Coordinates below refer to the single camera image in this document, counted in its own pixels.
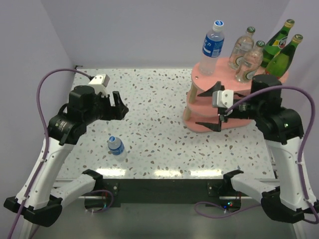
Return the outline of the blue label water bottle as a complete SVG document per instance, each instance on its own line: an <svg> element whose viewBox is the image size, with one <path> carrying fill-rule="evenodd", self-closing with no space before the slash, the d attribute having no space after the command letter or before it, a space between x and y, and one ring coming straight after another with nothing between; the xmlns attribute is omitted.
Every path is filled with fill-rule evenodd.
<svg viewBox="0 0 319 239"><path fill-rule="evenodd" d="M217 58L220 56L224 44L225 36L223 30L224 22L216 20L205 36L202 57L198 66L201 75L210 76L214 73Z"/></svg>
<svg viewBox="0 0 319 239"><path fill-rule="evenodd" d="M127 159L127 151L122 140L115 136L110 136L107 141L108 149L114 158L119 161L125 161Z"/></svg>

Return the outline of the clear Chang glass bottle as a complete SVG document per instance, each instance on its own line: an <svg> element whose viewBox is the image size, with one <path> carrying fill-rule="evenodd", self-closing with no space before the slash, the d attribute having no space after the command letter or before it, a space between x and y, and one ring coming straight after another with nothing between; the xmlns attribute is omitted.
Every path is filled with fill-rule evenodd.
<svg viewBox="0 0 319 239"><path fill-rule="evenodd" d="M255 46L246 52L236 71L235 79L241 83L249 83L263 61L265 42L258 40Z"/></svg>
<svg viewBox="0 0 319 239"><path fill-rule="evenodd" d="M254 47L253 35L255 31L254 27L249 26L246 33L237 39L228 61L230 68L237 70L245 53Z"/></svg>

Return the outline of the green glass bottle gold cap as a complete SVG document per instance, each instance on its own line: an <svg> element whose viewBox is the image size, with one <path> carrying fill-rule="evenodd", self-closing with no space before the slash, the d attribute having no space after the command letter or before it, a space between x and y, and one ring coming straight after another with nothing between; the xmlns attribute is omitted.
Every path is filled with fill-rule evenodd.
<svg viewBox="0 0 319 239"><path fill-rule="evenodd" d="M266 68L274 56L285 47L289 32L294 24L293 19L287 19L284 26L267 42L263 49L261 67Z"/></svg>

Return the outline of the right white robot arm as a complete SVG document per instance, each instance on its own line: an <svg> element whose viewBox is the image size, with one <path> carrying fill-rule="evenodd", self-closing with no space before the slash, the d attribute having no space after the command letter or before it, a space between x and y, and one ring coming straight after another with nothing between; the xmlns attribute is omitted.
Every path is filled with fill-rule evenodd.
<svg viewBox="0 0 319 239"><path fill-rule="evenodd" d="M310 186L304 160L304 146L310 129L304 129L301 116L281 105L281 91L285 86L273 75L256 75L250 94L244 96L227 90L221 82L202 93L212 97L218 110L217 123L204 123L220 132L229 119L254 120L263 134L279 171L279 186L275 187L252 178L241 170L223 176L220 195L243 193L258 202L273 221L294 224L305 220L305 214L319 215L319 201Z"/></svg>

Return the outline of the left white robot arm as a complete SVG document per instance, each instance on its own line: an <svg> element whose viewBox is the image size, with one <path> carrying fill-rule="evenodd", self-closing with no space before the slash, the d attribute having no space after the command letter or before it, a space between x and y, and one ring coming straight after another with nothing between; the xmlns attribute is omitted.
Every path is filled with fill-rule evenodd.
<svg viewBox="0 0 319 239"><path fill-rule="evenodd" d="M85 170L77 179L61 189L53 184L65 159L87 126L97 120L122 120L129 109L122 102L120 93L104 96L88 85L75 87L64 104L48 124L48 134L42 150L22 190L4 202L4 207L14 213L20 212L25 220L43 227L53 225L62 209L78 197L90 193L99 195L103 191L103 176L94 170Z"/></svg>

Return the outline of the pink three-tier shelf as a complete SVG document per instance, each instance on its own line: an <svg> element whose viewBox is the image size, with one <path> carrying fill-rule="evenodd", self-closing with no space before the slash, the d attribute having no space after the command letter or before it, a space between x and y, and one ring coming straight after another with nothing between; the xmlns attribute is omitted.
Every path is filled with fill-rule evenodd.
<svg viewBox="0 0 319 239"><path fill-rule="evenodd" d="M191 72L191 89L187 93L187 107L183 113L185 126L198 133L210 132L211 130L197 124L198 122L218 123L217 108L212 106L212 97L199 97L216 82L220 81L227 90L233 90L242 95L248 95L251 91L251 83L240 83L235 80L236 71L229 67L228 58L218 58L215 71L211 76L204 76L198 70L196 64Z"/></svg>

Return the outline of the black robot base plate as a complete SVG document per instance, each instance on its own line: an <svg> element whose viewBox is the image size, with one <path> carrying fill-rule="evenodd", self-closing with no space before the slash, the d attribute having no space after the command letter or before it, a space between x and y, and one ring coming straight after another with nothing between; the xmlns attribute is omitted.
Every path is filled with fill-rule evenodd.
<svg viewBox="0 0 319 239"><path fill-rule="evenodd" d="M84 206L102 210L111 203L121 204L195 204L207 201L230 212L242 208L242 194L235 191L219 194L222 179L104 179L108 192L86 194Z"/></svg>

